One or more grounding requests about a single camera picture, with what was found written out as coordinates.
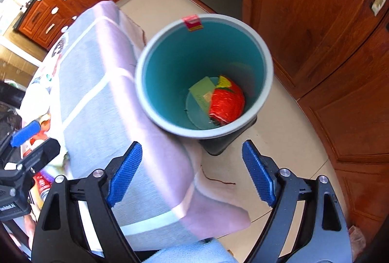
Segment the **red plastic bag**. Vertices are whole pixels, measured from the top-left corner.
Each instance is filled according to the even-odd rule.
[[[242,89],[225,76],[219,76],[219,81],[211,98],[209,116],[224,126],[238,119],[245,104]]]

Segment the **beige floor tile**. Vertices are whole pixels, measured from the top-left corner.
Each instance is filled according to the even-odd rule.
[[[327,160],[327,154],[311,124],[282,84],[274,77],[270,95],[255,125],[240,135],[221,155],[203,153],[202,165],[209,178],[236,183],[242,207],[251,220],[266,214],[242,160],[242,143],[251,139],[258,150],[297,176],[311,178]]]
[[[304,204],[305,204],[304,201],[297,202],[296,210],[294,211],[292,225],[289,229],[289,233],[286,238],[285,244],[283,245],[283,249],[281,251],[280,256],[288,254],[292,251],[294,241],[296,240],[298,229],[300,227],[301,218],[303,216]]]
[[[258,240],[259,235],[265,227],[269,215],[270,213],[259,218],[245,230],[231,233],[230,235],[219,238],[221,244],[227,250],[231,250],[234,258],[237,259],[239,263],[244,262],[251,249],[254,247],[255,242]]]
[[[348,217],[348,210],[346,206],[346,201],[342,192],[342,189],[340,188],[340,184],[338,181],[338,178],[335,174],[335,170],[331,165],[330,160],[327,160],[327,162],[318,170],[315,175],[312,177],[312,179],[316,179],[319,175],[325,175],[329,178],[329,181],[332,184],[332,187],[334,188],[335,194],[339,200],[340,206],[342,208],[344,216]]]
[[[206,13],[190,0],[130,0],[121,10],[143,28],[147,40],[176,20]]]

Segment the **cabinet drawer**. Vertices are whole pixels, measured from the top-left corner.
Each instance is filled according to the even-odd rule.
[[[67,11],[61,12],[61,10],[58,10],[55,14],[49,13],[32,38],[33,41],[48,49],[53,39],[61,31],[61,28],[65,26],[69,19],[68,15]]]
[[[66,22],[65,22],[65,25],[63,27],[61,27],[60,31],[55,35],[54,39],[51,41],[49,47],[47,47],[47,50],[50,50],[51,47],[53,47],[55,45],[55,43],[57,42],[57,40],[60,39],[60,37],[62,36],[63,33],[65,33],[67,31],[67,28],[69,26],[71,26],[73,24],[74,20],[72,18],[68,19]]]
[[[32,38],[49,13],[49,2],[45,0],[36,1],[27,12],[27,16],[20,25],[19,31],[28,38]]]

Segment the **green card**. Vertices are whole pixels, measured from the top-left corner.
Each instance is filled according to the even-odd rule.
[[[206,114],[209,112],[209,104],[211,102],[214,89],[215,85],[208,77],[201,79],[189,88],[189,91],[193,95],[197,104]]]

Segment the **blue gripper pad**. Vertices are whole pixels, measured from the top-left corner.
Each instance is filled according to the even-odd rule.
[[[25,141],[39,132],[40,124],[38,121],[33,120],[27,126],[23,127],[21,130],[18,130],[12,135],[10,145],[12,147],[20,147]]]
[[[275,171],[274,166],[278,170],[277,165],[271,158],[262,156],[251,140],[246,140],[243,143],[242,157],[259,197],[270,207],[273,207],[277,201],[275,195],[277,179],[272,171]],[[268,165],[265,158],[269,158],[273,162],[272,165]]]
[[[118,202],[121,202],[127,188],[135,175],[135,172],[139,168],[142,161],[142,146],[140,143],[136,143],[129,153],[126,153],[127,157],[123,163],[113,175],[110,185],[109,194],[106,201],[110,207]]]

